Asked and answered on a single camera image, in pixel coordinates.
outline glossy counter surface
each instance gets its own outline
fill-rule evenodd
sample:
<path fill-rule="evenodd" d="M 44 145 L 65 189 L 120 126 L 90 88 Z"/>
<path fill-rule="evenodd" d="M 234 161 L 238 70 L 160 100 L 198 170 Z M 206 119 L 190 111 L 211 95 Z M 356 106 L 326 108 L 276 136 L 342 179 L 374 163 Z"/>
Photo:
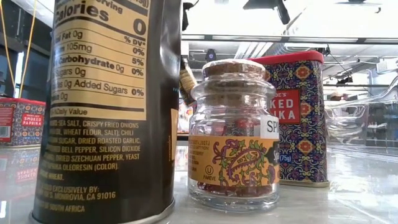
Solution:
<path fill-rule="evenodd" d="M 175 211 L 160 223 L 398 223 L 398 157 L 331 149 L 329 188 L 282 186 L 275 210 L 236 214 L 217 212 L 189 199 L 185 150 L 179 146 L 177 151 Z M 12 175 L 7 169 L 2 172 Z M 28 223 L 35 183 L 7 180 L 1 179 L 0 224 Z"/>

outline paisley pattern label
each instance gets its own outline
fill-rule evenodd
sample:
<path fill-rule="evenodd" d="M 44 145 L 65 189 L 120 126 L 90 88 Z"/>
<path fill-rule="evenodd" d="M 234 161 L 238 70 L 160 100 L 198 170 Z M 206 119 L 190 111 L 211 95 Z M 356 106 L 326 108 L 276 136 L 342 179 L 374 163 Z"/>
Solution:
<path fill-rule="evenodd" d="M 321 63 L 304 60 L 265 68 L 266 81 L 278 94 L 271 113 L 280 123 L 280 178 L 327 182 Z"/>
<path fill-rule="evenodd" d="M 190 136 L 188 176 L 206 184 L 257 187 L 279 182 L 279 140 Z"/>

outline nutrition facts label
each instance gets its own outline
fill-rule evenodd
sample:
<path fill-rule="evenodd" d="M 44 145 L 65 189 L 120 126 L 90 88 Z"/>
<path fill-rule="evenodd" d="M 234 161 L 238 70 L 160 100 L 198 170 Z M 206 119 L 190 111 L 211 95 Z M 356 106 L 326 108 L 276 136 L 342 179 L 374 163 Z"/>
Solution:
<path fill-rule="evenodd" d="M 51 117 L 146 120 L 149 0 L 59 1 Z"/>
<path fill-rule="evenodd" d="M 128 190 L 118 184 L 119 172 L 137 176 L 145 159 L 149 4 L 55 3 L 50 120 L 35 199 L 46 212 L 90 217 L 93 203 L 112 208 L 134 194 L 135 182 L 123 180 Z"/>

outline tan label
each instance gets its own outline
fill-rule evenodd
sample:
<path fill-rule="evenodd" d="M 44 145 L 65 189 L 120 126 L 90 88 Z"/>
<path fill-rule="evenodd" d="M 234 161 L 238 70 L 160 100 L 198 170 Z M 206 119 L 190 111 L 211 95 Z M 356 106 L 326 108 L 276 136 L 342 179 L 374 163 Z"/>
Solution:
<path fill-rule="evenodd" d="M 279 140 L 190 136 L 188 175 L 206 184 L 244 187 L 279 182 Z"/>
<path fill-rule="evenodd" d="M 178 110 L 172 109 L 172 148 L 171 160 L 175 159 L 175 150 L 177 148 L 177 125 L 178 125 Z"/>
<path fill-rule="evenodd" d="M 78 3 L 62 2 L 54 13 L 51 117 L 146 120 L 149 9 Z"/>

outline glass container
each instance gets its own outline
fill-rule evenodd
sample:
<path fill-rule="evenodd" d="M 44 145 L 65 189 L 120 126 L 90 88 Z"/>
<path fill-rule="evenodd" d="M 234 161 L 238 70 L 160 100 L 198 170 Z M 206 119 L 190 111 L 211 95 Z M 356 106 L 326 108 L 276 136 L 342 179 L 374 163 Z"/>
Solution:
<path fill-rule="evenodd" d="M 190 196 L 217 210 L 274 208 L 279 198 L 279 120 L 269 112 L 275 88 L 248 60 L 207 63 L 191 94 Z"/>

